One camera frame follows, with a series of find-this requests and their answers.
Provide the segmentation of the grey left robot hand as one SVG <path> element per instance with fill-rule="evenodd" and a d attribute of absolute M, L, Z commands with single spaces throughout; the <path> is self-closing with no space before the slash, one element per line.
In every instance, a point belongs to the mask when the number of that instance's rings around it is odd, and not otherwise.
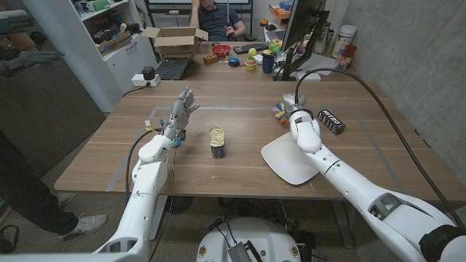
<path fill-rule="evenodd" d="M 194 101 L 194 92 L 186 87 L 172 105 L 167 124 L 163 129 L 165 137 L 172 140 L 181 130 L 185 129 L 191 113 L 200 107 L 194 106 Z"/>

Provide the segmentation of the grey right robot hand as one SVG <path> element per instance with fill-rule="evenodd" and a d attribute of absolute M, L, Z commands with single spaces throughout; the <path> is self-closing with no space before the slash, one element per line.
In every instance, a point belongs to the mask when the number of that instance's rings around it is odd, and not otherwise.
<path fill-rule="evenodd" d="M 296 113 L 297 111 L 305 111 L 313 119 L 312 112 L 305 108 L 306 105 L 306 96 L 302 94 L 296 93 L 287 93 L 283 95 L 283 110 L 285 115 L 289 118 L 292 114 Z"/>

